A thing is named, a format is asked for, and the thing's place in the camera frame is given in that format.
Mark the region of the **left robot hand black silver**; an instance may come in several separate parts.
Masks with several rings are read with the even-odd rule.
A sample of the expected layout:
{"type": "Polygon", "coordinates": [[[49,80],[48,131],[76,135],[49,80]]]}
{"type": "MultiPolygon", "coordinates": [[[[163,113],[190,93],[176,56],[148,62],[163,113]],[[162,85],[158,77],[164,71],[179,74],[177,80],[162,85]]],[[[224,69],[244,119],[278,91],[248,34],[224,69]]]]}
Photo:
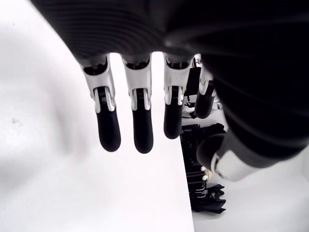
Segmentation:
{"type": "Polygon", "coordinates": [[[164,55],[164,133],[179,136],[194,56],[201,55],[195,114],[215,98],[225,134],[197,149],[201,165],[239,181],[298,155],[309,144],[309,3],[306,0],[35,0],[34,7],[80,64],[95,102],[99,139],[121,136],[110,53],[120,54],[134,142],[153,146],[151,55],[164,55]]]}

